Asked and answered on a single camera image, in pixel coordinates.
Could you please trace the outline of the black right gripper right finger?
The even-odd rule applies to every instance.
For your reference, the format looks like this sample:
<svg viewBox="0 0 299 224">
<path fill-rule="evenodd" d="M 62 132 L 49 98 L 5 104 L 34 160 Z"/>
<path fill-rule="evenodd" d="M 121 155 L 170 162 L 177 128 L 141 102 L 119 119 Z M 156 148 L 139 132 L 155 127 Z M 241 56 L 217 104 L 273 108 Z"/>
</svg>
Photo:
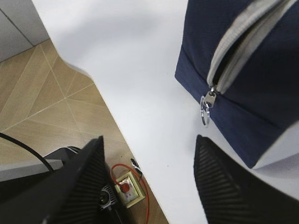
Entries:
<svg viewBox="0 0 299 224">
<path fill-rule="evenodd" d="M 194 178 L 210 224 L 297 224 L 298 200 L 255 177 L 208 137 L 197 135 Z"/>
</svg>

